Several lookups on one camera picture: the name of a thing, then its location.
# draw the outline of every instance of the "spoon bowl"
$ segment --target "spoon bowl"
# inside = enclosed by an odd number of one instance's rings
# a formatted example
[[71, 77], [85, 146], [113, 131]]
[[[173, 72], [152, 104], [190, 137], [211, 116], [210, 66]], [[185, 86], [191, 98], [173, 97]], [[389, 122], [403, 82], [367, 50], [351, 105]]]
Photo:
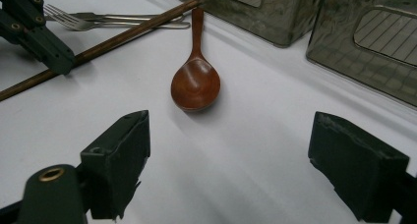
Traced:
[[220, 92], [220, 77], [201, 51], [204, 11], [192, 11], [193, 49], [171, 83], [171, 96], [183, 111], [199, 111], [212, 105]]

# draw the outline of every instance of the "spoon handle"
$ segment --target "spoon handle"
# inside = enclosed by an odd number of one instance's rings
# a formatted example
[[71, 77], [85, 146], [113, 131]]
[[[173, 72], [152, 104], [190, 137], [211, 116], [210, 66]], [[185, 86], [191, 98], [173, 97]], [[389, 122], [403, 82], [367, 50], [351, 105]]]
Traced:
[[205, 12], [202, 8], [195, 8], [191, 13], [193, 30], [192, 55], [202, 55], [202, 34]]

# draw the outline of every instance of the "white tablecloth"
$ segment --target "white tablecloth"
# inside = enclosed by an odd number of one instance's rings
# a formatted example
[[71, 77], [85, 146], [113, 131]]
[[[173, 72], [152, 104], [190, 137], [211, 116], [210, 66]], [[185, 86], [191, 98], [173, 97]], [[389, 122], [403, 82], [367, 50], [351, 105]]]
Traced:
[[[45, 0], [68, 12], [157, 14], [178, 0]], [[123, 31], [47, 26], [80, 53]], [[308, 62], [309, 35], [280, 49], [206, 15], [203, 52], [221, 77], [218, 100], [187, 114], [170, 96], [191, 30], [159, 29], [0, 103], [0, 206], [27, 178], [80, 152], [125, 114], [149, 110], [151, 157], [118, 223], [357, 223], [307, 156], [316, 111], [343, 117], [411, 157], [417, 111]], [[46, 68], [0, 40], [0, 87]], [[399, 215], [390, 223], [398, 223]], [[111, 223], [90, 220], [89, 223]]]

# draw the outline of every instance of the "wooden chopstick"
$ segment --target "wooden chopstick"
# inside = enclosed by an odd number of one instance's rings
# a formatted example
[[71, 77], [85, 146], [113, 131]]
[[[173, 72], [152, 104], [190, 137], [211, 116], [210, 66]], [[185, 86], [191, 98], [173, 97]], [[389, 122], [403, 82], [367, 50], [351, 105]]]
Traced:
[[[162, 13], [158, 16], [156, 16], [153, 19], [150, 19], [146, 22], [143, 22], [142, 24], [135, 26], [133, 28], [130, 28], [116, 36], [111, 37], [108, 40], [105, 40], [96, 46], [78, 54], [76, 56], [76, 62], [74, 64], [73, 69], [83, 65], [84, 63], [91, 61], [107, 52], [109, 52], [112, 49], [115, 49], [125, 43], [127, 43], [130, 40], [133, 40], [134, 38], [138, 37], [141, 34], [145, 34], [145, 32], [156, 28], [166, 22], [169, 22], [172, 19], [175, 19], [182, 14], [184, 14], [187, 11], [192, 10], [193, 8], [199, 6], [201, 4], [200, 0], [189, 0], [181, 5], [172, 8], [171, 10], [166, 11], [165, 13]], [[51, 80], [55, 77], [59, 76], [58, 74], [46, 70], [43, 71], [33, 77], [30, 77], [18, 84], [15, 84], [13, 86], [10, 86], [9, 88], [6, 88], [2, 91], [0, 91], [0, 102], [10, 98], [16, 94], [19, 94], [29, 88], [32, 88], [38, 84], [42, 84], [48, 80]]]

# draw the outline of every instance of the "metal fork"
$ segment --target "metal fork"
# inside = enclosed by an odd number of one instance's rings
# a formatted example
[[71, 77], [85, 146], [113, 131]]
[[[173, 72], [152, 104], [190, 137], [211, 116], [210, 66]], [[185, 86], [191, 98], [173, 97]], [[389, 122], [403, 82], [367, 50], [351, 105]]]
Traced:
[[[66, 12], [52, 6], [44, 6], [44, 12], [47, 16], [56, 20], [61, 25], [72, 29], [72, 30], [90, 30], [93, 28], [101, 27], [133, 27], [137, 26], [140, 23], [128, 23], [128, 22], [90, 22], [78, 19]], [[189, 28], [190, 24], [185, 22], [170, 22], [164, 25], [159, 26], [158, 28], [170, 28], [170, 29], [185, 29]]]

